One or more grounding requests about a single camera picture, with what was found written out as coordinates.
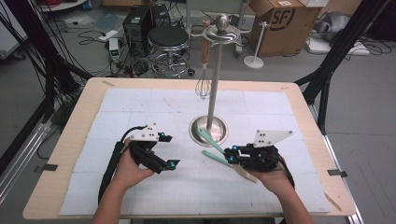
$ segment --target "concrete floor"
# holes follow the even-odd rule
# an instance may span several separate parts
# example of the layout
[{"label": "concrete floor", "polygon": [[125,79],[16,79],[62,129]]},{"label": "concrete floor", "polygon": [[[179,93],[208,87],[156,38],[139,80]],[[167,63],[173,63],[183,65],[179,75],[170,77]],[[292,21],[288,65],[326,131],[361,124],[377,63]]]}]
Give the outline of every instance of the concrete floor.
[{"label": "concrete floor", "polygon": [[[67,13],[85,13],[101,21],[107,10],[84,12],[79,9]],[[104,27],[117,30],[122,16]],[[95,30],[100,30],[96,23]],[[106,68],[108,52],[101,43],[81,46],[77,33],[64,34],[67,47],[77,60],[90,72]],[[201,74],[200,41],[192,40],[189,48],[190,63],[198,78]],[[232,54],[231,47],[225,48],[221,65],[223,80],[280,81],[293,82],[318,68],[325,55],[312,55],[305,50],[294,57],[264,58],[261,69],[247,68],[243,58],[253,50],[244,48],[239,58]],[[396,101],[396,52],[381,56],[353,56],[344,60],[336,70],[331,85],[326,128],[335,155],[348,174],[352,196],[361,211],[365,223],[396,223],[396,160],[394,111]],[[30,117],[43,97],[33,66],[29,60],[0,61],[0,154],[2,155],[21,127]],[[59,133],[47,141],[40,152],[49,156]],[[32,193],[40,174],[34,169],[46,162],[36,155],[29,162],[18,182],[0,204],[1,223],[88,223],[89,220],[29,221],[22,211]],[[347,223],[342,217],[315,217],[317,223]]]}]

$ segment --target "person's hand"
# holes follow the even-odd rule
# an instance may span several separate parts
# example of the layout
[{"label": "person's hand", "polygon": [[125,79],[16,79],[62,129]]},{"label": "person's hand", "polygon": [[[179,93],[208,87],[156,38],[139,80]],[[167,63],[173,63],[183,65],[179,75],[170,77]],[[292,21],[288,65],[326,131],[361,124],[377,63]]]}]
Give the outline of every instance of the person's hand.
[{"label": "person's hand", "polygon": [[[131,140],[127,138],[124,141],[124,145],[129,144],[129,142]],[[120,159],[111,184],[127,190],[151,175],[154,175],[154,172],[150,169],[140,169],[132,159],[130,150],[126,149]]]},{"label": "person's hand", "polygon": [[276,196],[288,193],[290,190],[294,191],[293,186],[289,182],[288,177],[282,169],[274,170],[268,173],[250,170],[247,171],[251,175],[256,176],[264,184],[264,186]]}]

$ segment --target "metal pole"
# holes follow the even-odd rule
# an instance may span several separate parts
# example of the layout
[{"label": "metal pole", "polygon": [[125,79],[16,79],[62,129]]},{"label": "metal pole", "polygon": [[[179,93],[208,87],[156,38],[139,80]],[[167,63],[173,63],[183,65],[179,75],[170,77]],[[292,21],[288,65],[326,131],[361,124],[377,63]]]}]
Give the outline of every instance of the metal pole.
[{"label": "metal pole", "polygon": [[262,27],[262,31],[260,32],[259,42],[257,42],[256,51],[254,52],[253,62],[256,61],[257,53],[259,52],[259,48],[260,48],[259,45],[262,43],[262,35],[264,34],[265,27],[267,27],[267,22],[264,21],[263,23],[260,24],[260,26]]},{"label": "metal pole", "polygon": [[212,79],[212,86],[210,89],[209,110],[207,113],[206,129],[210,130],[213,123],[213,113],[215,112],[216,94],[218,92],[219,73],[221,64],[222,45],[219,44],[215,52],[215,71]]},{"label": "metal pole", "polygon": [[248,0],[242,0],[241,8],[239,10],[238,26],[236,27],[238,28],[238,30],[241,30],[242,23],[245,17],[245,9],[247,8],[247,5],[248,5]]},{"label": "metal pole", "polygon": [[191,2],[186,0],[186,29],[187,33],[191,33]]}]

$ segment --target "round metal base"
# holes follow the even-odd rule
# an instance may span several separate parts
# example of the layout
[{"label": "round metal base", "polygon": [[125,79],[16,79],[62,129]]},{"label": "round metal base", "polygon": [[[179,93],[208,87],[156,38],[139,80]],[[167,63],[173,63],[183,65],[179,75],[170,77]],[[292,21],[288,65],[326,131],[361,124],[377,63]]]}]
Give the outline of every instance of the round metal base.
[{"label": "round metal base", "polygon": [[264,66],[264,62],[262,61],[261,58],[257,58],[254,56],[247,56],[244,59],[245,65],[251,67],[251,68],[261,68]]},{"label": "round metal base", "polygon": [[[198,129],[205,129],[207,125],[207,116],[200,116],[192,120],[189,127],[190,137],[194,142],[203,147],[212,147],[207,141],[198,134]],[[228,137],[228,126],[224,120],[213,117],[212,128],[207,130],[212,136],[213,140],[219,145],[223,143]]]},{"label": "round metal base", "polygon": [[171,56],[166,53],[159,55],[152,61],[151,69],[155,75],[165,75],[166,77],[179,77],[189,69],[189,64],[183,56],[172,53]]}]

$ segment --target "black stool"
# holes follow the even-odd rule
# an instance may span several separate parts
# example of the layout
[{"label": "black stool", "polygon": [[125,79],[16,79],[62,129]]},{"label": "black stool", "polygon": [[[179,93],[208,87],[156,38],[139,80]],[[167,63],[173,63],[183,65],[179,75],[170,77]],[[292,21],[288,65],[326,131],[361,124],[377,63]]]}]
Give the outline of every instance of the black stool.
[{"label": "black stool", "polygon": [[191,76],[194,74],[187,60],[177,53],[189,46],[189,35],[185,30],[170,25],[156,27],[148,33],[148,42],[164,52],[152,62],[151,68],[156,75],[180,77],[185,71]]}]

